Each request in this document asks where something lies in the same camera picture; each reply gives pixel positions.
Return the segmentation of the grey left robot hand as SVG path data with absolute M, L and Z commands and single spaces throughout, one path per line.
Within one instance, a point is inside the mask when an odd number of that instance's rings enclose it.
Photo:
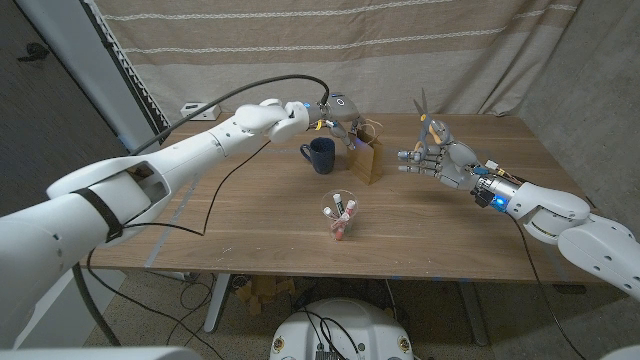
M 350 135 L 364 124 L 365 119 L 360 114 L 354 102 L 342 93 L 331 93 L 324 104 L 311 103 L 306 106 L 309 114 L 309 125 L 312 128 L 326 127 L 330 134 L 341 140 L 349 149 L 356 145 Z

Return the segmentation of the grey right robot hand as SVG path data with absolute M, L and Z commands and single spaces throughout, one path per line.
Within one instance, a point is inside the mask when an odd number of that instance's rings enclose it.
M 419 142 L 414 150 L 399 151 L 398 159 L 406 162 L 399 171 L 432 176 L 446 186 L 469 191 L 480 207 L 491 206 L 503 213 L 520 187 L 481 165 L 469 146 L 456 141 L 427 147 Z

